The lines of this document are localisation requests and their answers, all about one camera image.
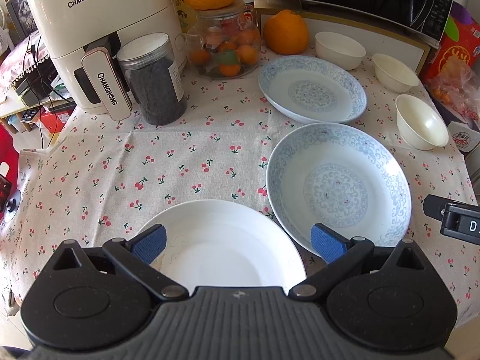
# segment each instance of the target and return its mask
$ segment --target picture frame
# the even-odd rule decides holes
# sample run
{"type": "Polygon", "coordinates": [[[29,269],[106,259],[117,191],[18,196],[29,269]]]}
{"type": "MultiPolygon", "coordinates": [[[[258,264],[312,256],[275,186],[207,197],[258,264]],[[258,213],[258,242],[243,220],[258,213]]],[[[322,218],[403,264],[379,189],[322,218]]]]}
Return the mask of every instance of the picture frame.
{"type": "Polygon", "coordinates": [[[27,0],[5,0],[8,19],[18,34],[19,41],[25,39],[30,33],[37,30],[27,0]]]}

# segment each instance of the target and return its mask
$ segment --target white plate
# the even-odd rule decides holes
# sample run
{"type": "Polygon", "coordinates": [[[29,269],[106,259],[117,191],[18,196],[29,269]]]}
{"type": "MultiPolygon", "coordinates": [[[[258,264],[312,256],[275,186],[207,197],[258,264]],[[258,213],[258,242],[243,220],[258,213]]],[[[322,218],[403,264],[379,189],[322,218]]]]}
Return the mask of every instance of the white plate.
{"type": "Polygon", "coordinates": [[[262,67],[258,84],[277,110],[300,123],[346,123],[367,107],[365,91],[351,74],[314,57],[274,59],[262,67]]]}
{"type": "Polygon", "coordinates": [[[305,279],[288,235],[255,210],[224,200],[170,207],[140,231],[162,224],[166,248],[150,264],[190,294],[197,286],[279,286],[285,293],[305,279]]]}
{"type": "Polygon", "coordinates": [[[281,225],[317,255],[315,223],[348,239],[394,246],[410,222],[410,189],[400,165],[377,140],[350,126],[318,123],[289,133],[270,156],[266,183],[281,225]]]}

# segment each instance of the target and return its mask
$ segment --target jar with black contents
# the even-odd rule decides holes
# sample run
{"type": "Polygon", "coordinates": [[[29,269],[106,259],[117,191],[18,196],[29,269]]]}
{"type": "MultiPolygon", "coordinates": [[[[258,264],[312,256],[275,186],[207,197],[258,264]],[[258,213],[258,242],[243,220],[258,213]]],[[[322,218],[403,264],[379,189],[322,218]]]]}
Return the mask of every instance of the jar with black contents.
{"type": "Polygon", "coordinates": [[[147,123],[163,126],[183,115],[187,101],[166,33],[132,40],[118,51],[117,61],[147,123]]]}

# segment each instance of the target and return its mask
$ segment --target blue gripper pad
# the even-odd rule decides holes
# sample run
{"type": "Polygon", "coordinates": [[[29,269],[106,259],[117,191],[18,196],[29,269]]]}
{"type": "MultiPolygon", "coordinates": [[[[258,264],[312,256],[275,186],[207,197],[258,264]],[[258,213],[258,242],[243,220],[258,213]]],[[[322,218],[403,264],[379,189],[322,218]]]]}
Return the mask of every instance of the blue gripper pad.
{"type": "Polygon", "coordinates": [[[148,265],[163,252],[167,245],[167,231],[165,227],[162,225],[156,226],[157,228],[151,231],[150,234],[135,242],[130,250],[135,257],[148,265]]]}
{"type": "Polygon", "coordinates": [[[310,231],[310,242],[312,248],[322,257],[327,264],[332,263],[338,257],[347,252],[347,245],[350,241],[332,229],[317,223],[310,231]]]}

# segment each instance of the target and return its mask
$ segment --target plastic bag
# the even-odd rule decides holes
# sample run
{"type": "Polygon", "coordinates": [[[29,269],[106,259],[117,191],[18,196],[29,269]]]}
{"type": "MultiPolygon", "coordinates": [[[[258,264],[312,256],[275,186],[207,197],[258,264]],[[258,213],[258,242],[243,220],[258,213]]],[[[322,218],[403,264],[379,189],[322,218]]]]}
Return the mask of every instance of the plastic bag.
{"type": "Polygon", "coordinates": [[[464,61],[450,56],[442,71],[426,84],[436,100],[475,121],[480,128],[480,82],[464,61]]]}

